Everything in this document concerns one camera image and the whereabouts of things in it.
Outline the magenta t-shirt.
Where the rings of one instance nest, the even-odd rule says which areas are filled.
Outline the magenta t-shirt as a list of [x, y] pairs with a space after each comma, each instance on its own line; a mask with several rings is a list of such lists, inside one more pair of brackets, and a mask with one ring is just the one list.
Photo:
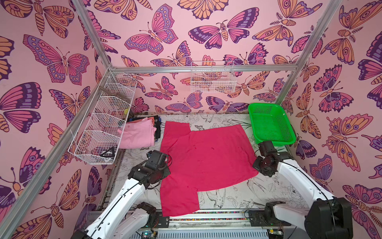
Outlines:
[[200, 209], [199, 192], [224, 189], [256, 177], [250, 140], [239, 124], [192, 131], [188, 123], [167, 121], [160, 151], [171, 157], [170, 175], [160, 188], [164, 216]]

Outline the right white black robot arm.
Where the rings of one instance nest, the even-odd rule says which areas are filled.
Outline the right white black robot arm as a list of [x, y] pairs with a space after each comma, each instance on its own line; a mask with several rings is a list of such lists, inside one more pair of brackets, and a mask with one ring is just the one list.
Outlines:
[[315, 182], [285, 151], [278, 152], [271, 141], [258, 145], [260, 155], [253, 168], [272, 177], [275, 173], [285, 178], [302, 196], [307, 208], [294, 208], [285, 202], [274, 201], [259, 213], [266, 225], [284, 223], [304, 230], [311, 239], [351, 239], [353, 222], [350, 203], [337, 198]]

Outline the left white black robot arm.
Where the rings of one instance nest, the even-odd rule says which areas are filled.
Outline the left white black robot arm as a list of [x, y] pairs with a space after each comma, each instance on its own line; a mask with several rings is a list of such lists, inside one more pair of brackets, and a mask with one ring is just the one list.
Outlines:
[[85, 230], [76, 230], [73, 239], [128, 239], [139, 229], [159, 224], [156, 208], [148, 203], [133, 206], [145, 191], [170, 175], [172, 157], [157, 150], [134, 166], [117, 196]]

